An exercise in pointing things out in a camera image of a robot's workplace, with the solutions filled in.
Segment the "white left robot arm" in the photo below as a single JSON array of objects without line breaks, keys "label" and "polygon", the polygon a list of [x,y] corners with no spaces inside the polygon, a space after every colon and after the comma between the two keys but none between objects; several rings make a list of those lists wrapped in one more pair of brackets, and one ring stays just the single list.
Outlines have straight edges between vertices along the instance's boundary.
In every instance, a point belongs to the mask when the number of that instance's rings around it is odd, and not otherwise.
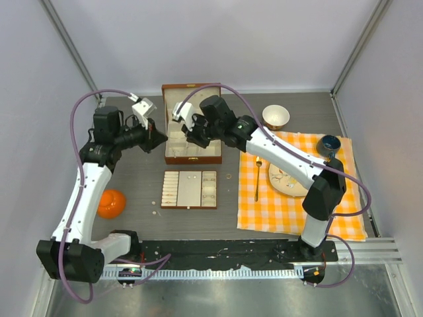
[{"label": "white left robot arm", "polygon": [[59,225],[49,240],[40,240],[36,254],[52,279],[63,271],[69,281],[96,283],[106,264],[117,258],[132,264],[141,254],[137,233],[113,230],[106,238],[93,241],[92,229],[101,196],[109,183],[122,151],[139,147],[150,153],[167,141],[150,117],[156,105],[144,99],[132,106],[128,126],[115,106],[95,110],[89,140],[79,151],[83,169]]}]

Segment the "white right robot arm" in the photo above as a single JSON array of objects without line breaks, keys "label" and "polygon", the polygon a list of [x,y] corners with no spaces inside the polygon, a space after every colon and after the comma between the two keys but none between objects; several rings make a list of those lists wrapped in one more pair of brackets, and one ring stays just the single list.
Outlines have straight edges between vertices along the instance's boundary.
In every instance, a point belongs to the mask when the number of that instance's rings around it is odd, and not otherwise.
[{"label": "white right robot arm", "polygon": [[218,95],[201,101],[200,110],[196,113],[188,102],[179,102],[172,110],[173,120],[183,123],[181,130],[187,142],[206,148],[220,140],[228,147],[267,160],[306,189],[302,207],[307,216],[297,249],[304,260],[320,258],[330,218],[346,192],[343,164],[335,158],[326,162],[303,152],[272,135],[252,116],[236,116]]}]

